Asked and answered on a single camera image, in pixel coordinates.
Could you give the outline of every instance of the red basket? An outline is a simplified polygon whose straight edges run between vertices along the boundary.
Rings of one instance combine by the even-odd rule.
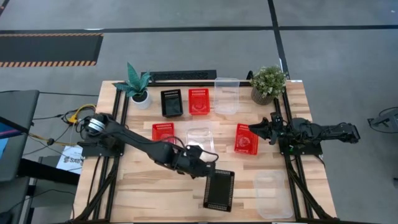
[[[249,130],[246,124],[236,127],[235,152],[257,155],[259,138]]]
[[[162,123],[152,125],[152,140],[159,141],[167,137],[174,136],[174,124]],[[168,138],[166,141],[174,143],[174,138]]]
[[[190,89],[189,113],[192,115],[206,115],[210,112],[209,89]]]

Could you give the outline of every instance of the orange striped tape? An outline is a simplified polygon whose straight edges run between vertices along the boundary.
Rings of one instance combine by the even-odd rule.
[[[87,34],[0,34],[0,37],[81,37],[81,36],[104,36],[104,34],[87,33]]]
[[[96,61],[68,61],[68,62],[0,62],[0,68],[6,67],[74,67],[94,66]]]

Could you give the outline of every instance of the concrete floor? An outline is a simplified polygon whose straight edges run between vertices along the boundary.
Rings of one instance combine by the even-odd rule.
[[[398,24],[393,0],[274,2],[280,26]],[[0,30],[271,25],[266,0],[10,0],[0,17]],[[304,81],[314,121],[351,122],[362,137],[355,145],[323,144],[338,216],[396,223],[396,135],[370,130],[366,118],[397,106],[398,30],[300,30],[281,36],[290,77]],[[125,79],[126,61],[139,71],[217,69],[219,77],[245,78],[248,70],[279,64],[279,56],[273,31],[105,34],[97,66],[0,68],[0,90],[98,94],[103,80]],[[41,95],[35,117],[95,102],[95,97]],[[40,121],[32,132],[54,138],[65,128],[59,120]],[[69,141],[69,134],[62,140]],[[38,147],[29,141],[25,152]],[[53,155],[43,150],[28,158]],[[54,210],[59,220],[52,222],[70,214],[68,205],[41,208],[33,223],[45,223]]]

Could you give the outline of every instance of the transparent plastic box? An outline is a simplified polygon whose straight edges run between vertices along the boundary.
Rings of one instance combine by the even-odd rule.
[[[285,187],[285,172],[260,171],[254,179],[257,212],[262,218],[290,218],[292,206]]]
[[[186,145],[200,146],[205,151],[216,152],[214,149],[213,134],[210,128],[188,129]]]
[[[239,80],[216,78],[214,108],[218,114],[235,114],[239,109]]]

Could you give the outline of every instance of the wooden tabletop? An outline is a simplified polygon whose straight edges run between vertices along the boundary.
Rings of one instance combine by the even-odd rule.
[[[97,113],[112,113],[116,94],[116,89],[112,86],[113,82],[115,81],[103,82],[97,104]],[[286,87],[292,116],[311,120],[303,83],[288,81]],[[181,89],[184,114],[177,118],[164,118],[161,111],[160,91],[176,88]],[[145,153],[132,146],[126,146],[119,165],[111,222],[275,221],[265,220],[257,212],[256,190],[253,180],[258,172],[264,170],[281,170],[284,173],[284,187],[289,198],[289,206],[292,209],[285,162],[279,154],[277,144],[270,146],[268,141],[259,138],[256,156],[234,152],[237,123],[254,124],[260,122],[262,117],[271,119],[270,113],[275,111],[274,104],[259,106],[251,100],[251,87],[240,87],[238,112],[232,115],[216,114],[213,107],[213,87],[209,87],[210,113],[206,116],[192,116],[188,112],[189,88],[197,87],[149,87],[149,94],[152,97],[150,108],[139,110],[133,102],[130,102],[126,124],[131,131],[151,139],[153,124],[173,122],[175,135],[185,141],[187,126],[203,123],[204,120],[208,122],[207,124],[210,123],[215,150],[220,156],[216,168],[235,172],[232,211],[229,213],[203,208],[205,178],[191,179],[189,175],[179,175],[154,164]],[[121,117],[123,100],[124,96],[122,95],[118,121]],[[284,112],[282,98],[280,103],[281,110]],[[96,157],[87,158],[83,163],[74,203],[76,215],[80,214],[86,206],[96,160]],[[314,156],[302,156],[302,160],[309,191],[327,213],[335,216],[335,208],[323,165]],[[101,162],[98,166],[92,196],[98,186]],[[275,190],[270,187],[270,202],[272,197],[275,197]],[[298,189],[297,191],[302,216],[304,217],[302,194]],[[107,195],[106,192],[103,197],[100,218],[104,217]],[[272,206],[266,209],[268,209],[267,212],[274,210]],[[294,217],[276,220],[294,220]]]

